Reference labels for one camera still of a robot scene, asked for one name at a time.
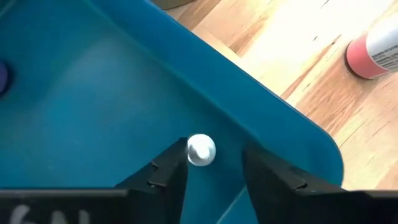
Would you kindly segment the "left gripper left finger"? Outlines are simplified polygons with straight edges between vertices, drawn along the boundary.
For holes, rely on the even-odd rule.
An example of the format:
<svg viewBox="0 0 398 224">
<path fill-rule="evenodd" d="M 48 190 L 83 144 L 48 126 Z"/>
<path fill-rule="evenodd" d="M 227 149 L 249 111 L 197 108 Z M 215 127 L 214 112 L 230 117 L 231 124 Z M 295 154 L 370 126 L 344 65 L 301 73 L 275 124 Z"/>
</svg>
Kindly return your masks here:
<svg viewBox="0 0 398 224">
<path fill-rule="evenodd" d="M 187 138 L 179 138 L 133 175 L 127 189 L 128 224 L 180 224 L 188 177 Z"/>
</svg>

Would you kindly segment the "blue plastic bin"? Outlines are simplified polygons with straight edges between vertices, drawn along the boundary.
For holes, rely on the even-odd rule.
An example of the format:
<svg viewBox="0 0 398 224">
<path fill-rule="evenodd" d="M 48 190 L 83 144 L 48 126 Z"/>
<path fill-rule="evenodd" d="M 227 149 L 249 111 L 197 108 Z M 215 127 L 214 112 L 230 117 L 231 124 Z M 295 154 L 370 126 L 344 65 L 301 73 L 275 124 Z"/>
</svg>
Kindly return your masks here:
<svg viewBox="0 0 398 224">
<path fill-rule="evenodd" d="M 241 151 L 256 141 L 340 185 L 321 127 L 148 0 L 0 0 L 0 187 L 110 187 L 178 138 L 190 166 L 182 224 L 254 224 Z"/>
</svg>

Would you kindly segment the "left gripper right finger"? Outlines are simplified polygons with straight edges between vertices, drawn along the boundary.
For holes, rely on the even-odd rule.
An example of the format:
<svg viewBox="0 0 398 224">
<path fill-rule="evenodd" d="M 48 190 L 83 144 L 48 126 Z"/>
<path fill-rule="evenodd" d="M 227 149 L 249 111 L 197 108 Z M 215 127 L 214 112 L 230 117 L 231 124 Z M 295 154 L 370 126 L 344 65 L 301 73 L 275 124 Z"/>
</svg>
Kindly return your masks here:
<svg viewBox="0 0 398 224">
<path fill-rule="evenodd" d="M 331 184 L 248 144 L 243 172 L 259 224 L 366 224 L 361 194 Z"/>
</svg>

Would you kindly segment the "small green food coloring bottle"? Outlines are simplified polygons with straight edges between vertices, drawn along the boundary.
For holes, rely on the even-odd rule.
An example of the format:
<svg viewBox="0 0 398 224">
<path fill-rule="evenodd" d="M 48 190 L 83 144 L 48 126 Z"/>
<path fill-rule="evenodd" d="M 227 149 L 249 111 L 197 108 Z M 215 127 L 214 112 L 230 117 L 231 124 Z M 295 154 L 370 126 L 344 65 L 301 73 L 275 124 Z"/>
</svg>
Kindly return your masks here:
<svg viewBox="0 0 398 224">
<path fill-rule="evenodd" d="M 199 167 L 210 165 L 216 156 L 216 146 L 206 134 L 194 134 L 187 139 L 188 161 Z"/>
</svg>

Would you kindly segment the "large red food coloring bottle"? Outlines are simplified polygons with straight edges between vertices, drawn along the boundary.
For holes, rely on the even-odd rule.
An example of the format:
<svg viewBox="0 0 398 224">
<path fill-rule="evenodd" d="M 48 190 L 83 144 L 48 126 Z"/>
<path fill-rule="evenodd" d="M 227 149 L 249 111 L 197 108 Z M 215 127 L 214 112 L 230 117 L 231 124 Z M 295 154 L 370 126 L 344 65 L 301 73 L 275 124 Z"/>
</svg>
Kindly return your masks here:
<svg viewBox="0 0 398 224">
<path fill-rule="evenodd" d="M 351 41 L 346 62 L 353 73 L 367 79 L 398 72 L 398 13 Z"/>
</svg>

